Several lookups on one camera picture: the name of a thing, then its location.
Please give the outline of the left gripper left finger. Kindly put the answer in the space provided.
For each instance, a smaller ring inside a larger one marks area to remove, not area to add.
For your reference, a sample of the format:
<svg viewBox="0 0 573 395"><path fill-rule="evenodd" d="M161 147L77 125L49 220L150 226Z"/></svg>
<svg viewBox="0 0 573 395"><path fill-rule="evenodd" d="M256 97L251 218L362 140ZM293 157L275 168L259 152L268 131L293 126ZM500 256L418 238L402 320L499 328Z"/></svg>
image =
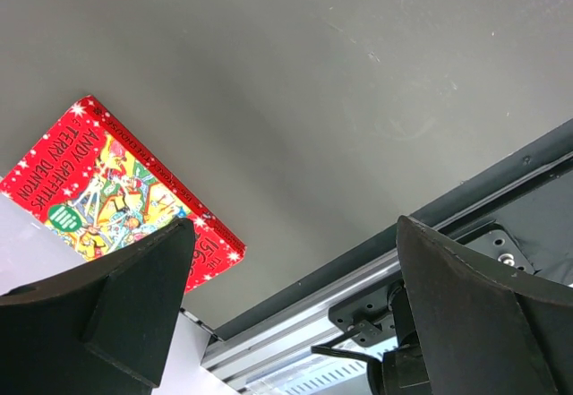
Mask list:
<svg viewBox="0 0 573 395"><path fill-rule="evenodd" d="M1 297L3 394L150 394L192 267L189 219Z"/></svg>

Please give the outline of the red illustrated book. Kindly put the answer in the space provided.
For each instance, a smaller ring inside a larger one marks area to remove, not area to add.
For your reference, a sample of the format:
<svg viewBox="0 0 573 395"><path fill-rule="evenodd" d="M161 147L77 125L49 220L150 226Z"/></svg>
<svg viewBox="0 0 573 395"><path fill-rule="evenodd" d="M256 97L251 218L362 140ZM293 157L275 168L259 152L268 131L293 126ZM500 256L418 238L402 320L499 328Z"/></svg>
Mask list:
<svg viewBox="0 0 573 395"><path fill-rule="evenodd" d="M1 193L86 261L173 219L195 229L186 291L241 262L245 244L106 107L74 102L1 181Z"/></svg>

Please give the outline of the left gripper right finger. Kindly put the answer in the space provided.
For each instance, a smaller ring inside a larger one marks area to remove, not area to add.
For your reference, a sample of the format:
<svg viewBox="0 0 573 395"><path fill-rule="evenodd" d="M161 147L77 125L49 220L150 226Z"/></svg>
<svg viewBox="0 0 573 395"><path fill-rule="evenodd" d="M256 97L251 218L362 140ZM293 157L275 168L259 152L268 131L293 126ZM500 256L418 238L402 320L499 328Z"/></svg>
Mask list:
<svg viewBox="0 0 573 395"><path fill-rule="evenodd" d="M572 290L407 216L398 259L435 394L570 394Z"/></svg>

